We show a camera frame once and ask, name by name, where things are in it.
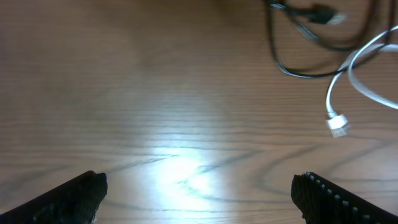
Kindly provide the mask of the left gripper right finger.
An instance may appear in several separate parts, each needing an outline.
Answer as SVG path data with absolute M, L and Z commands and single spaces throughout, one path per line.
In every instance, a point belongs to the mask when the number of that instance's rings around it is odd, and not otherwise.
M 294 176 L 291 198 L 309 224 L 397 224 L 397 215 L 313 172 Z

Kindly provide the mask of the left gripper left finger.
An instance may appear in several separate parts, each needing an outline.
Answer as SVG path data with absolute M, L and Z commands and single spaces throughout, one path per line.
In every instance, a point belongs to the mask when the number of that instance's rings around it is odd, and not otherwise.
M 106 174 L 89 170 L 1 214 L 1 224 L 92 224 L 107 190 Z

